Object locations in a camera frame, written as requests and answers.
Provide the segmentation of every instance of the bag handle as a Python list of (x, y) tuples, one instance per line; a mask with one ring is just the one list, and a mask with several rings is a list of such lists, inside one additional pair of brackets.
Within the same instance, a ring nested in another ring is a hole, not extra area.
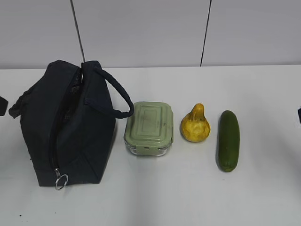
[(128, 112), (121, 112), (119, 110), (115, 110), (113, 108), (105, 108), (100, 106), (99, 104), (96, 103), (95, 100), (87, 98), (86, 103), (89, 104), (91, 107), (95, 108), (98, 111), (107, 113), (111, 116), (114, 116), (117, 119), (123, 119), (130, 117), (134, 113), (134, 105), (133, 102), (131, 101), (129, 95), (125, 91), (125, 89), (120, 85), (120, 83), (114, 79), (113, 76), (111, 76), (109, 73), (104, 71), (103, 69), (94, 67), (94, 70), (104, 77), (116, 90), (119, 92), (119, 94), (124, 98), (124, 100), (127, 102), (128, 106), (130, 107), (130, 110)]

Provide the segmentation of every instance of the glass food container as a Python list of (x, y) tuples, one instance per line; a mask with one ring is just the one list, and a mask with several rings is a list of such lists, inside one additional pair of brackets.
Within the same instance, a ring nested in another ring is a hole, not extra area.
[(128, 118), (124, 134), (127, 148), (133, 154), (162, 156), (174, 139), (171, 107), (162, 102), (137, 102)]

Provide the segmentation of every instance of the white wall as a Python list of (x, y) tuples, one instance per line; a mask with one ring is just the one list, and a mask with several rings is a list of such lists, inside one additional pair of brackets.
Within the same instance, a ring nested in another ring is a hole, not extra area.
[[(73, 0), (87, 60), (199, 66), (210, 0)], [(300, 0), (212, 0), (203, 66), (301, 64)], [(69, 0), (2, 0), (0, 69), (81, 54)]]
[(203, 63), (301, 64), (300, 0), (212, 0)]
[(199, 66), (210, 0), (73, 0), (87, 60)]
[(1, 0), (0, 69), (45, 68), (63, 59), (79, 64), (68, 0)]

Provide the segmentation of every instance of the green cucumber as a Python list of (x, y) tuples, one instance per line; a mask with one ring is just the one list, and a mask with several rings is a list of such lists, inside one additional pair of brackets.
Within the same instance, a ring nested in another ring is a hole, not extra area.
[(224, 111), (220, 118), (218, 134), (218, 164), (222, 171), (235, 169), (239, 157), (239, 125), (232, 111)]

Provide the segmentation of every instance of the yellow squash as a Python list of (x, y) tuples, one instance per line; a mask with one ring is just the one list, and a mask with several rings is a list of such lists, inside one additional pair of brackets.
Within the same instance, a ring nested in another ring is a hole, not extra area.
[(204, 106), (199, 103), (183, 118), (181, 133), (186, 140), (201, 142), (209, 136), (210, 125), (205, 118), (204, 111)]

